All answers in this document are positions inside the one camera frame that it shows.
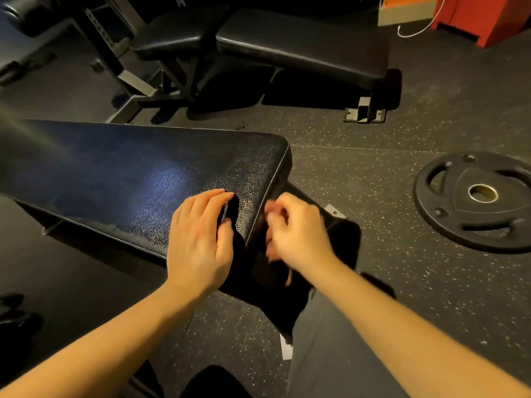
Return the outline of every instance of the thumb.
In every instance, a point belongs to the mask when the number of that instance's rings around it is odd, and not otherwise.
[[[286,220],[279,214],[275,212],[270,212],[267,215],[267,224],[273,231],[273,235],[285,232],[288,228]]]
[[[230,264],[232,262],[234,251],[232,240],[234,231],[230,218],[222,220],[218,227],[218,242],[216,248],[216,261],[221,264]]]

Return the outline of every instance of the black leather bench pad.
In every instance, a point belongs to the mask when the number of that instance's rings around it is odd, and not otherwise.
[[[214,48],[227,6],[180,8],[155,18],[129,46],[141,60],[193,57]]]
[[[276,12],[241,9],[216,35],[218,49],[372,88],[387,72],[388,40]]]
[[[0,193],[165,257],[172,213],[224,187],[252,239],[291,169],[283,137],[228,130],[21,120],[0,124]]]

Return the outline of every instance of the person's left arm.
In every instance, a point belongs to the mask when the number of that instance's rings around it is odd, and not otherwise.
[[[174,213],[168,280],[160,288],[12,382],[0,398],[117,396],[176,322],[227,278],[233,231],[228,218],[219,227],[217,218],[234,194],[224,191],[190,197]]]

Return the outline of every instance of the gray pants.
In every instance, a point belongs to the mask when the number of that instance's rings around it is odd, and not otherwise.
[[[314,290],[293,328],[286,396],[408,397],[345,315]]]

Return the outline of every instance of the forearm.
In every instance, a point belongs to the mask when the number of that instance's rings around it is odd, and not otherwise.
[[[117,396],[199,295],[165,284],[4,388],[0,397]]]
[[[309,281],[352,322],[412,397],[530,397],[531,390],[337,260]]]

